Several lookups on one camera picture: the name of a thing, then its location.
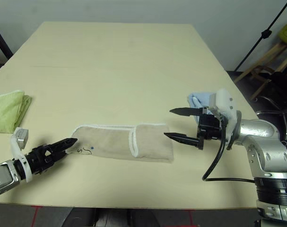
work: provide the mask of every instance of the wooden stool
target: wooden stool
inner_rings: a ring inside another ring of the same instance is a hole
[[[250,100],[253,100],[270,82],[270,79],[265,79],[259,75],[261,71],[267,71],[270,74],[272,74],[274,72],[282,71],[287,66],[287,57],[286,57],[285,60],[276,68],[276,70],[273,70],[269,67],[270,64],[272,64],[287,49],[287,25],[281,29],[279,37],[282,40],[282,42],[272,47],[256,63],[254,63],[250,68],[245,70],[240,76],[238,76],[234,80],[234,83],[237,83],[245,76],[247,76],[249,73],[251,73],[253,78],[256,78],[263,82],[263,84],[250,97]]]

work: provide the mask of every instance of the red tape mark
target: red tape mark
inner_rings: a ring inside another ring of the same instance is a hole
[[[34,227],[38,210],[39,210],[42,206],[31,206],[31,207],[35,208],[35,213],[34,213],[33,220],[32,220],[32,224],[31,224],[31,227]]]
[[[165,227],[198,227],[197,225],[193,224],[193,220],[192,220],[192,215],[191,215],[191,211],[195,211],[195,210],[185,210],[186,212],[189,213],[189,217],[190,217],[190,225],[189,226],[165,226]]]

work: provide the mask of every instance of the white plastic part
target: white plastic part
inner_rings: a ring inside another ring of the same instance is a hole
[[[32,177],[32,171],[31,171],[30,165],[28,163],[28,160],[26,159],[25,155],[21,152],[21,149],[17,143],[17,141],[18,141],[17,132],[19,130],[23,130],[23,129],[17,127],[15,129],[13,135],[11,136],[11,139],[10,139],[11,152],[12,152],[14,159],[20,161],[20,163],[24,169],[25,175],[26,175],[26,182],[30,182],[33,178]]]
[[[237,124],[237,107],[226,89],[220,89],[210,96],[209,110],[218,119],[220,119],[221,114],[228,119],[228,125],[226,127],[226,143],[228,144]]]

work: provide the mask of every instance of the light blue cloth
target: light blue cloth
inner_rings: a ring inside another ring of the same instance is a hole
[[[211,94],[213,94],[213,92],[193,92],[188,96],[187,101],[189,102],[191,108],[202,108],[209,105],[209,96]],[[199,117],[194,116],[194,118],[198,123]]]

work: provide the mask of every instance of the beige towel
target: beige towel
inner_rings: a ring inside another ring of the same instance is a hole
[[[74,130],[72,137],[78,141],[67,150],[67,153],[149,162],[172,162],[173,145],[164,132],[169,132],[165,124],[83,125]]]

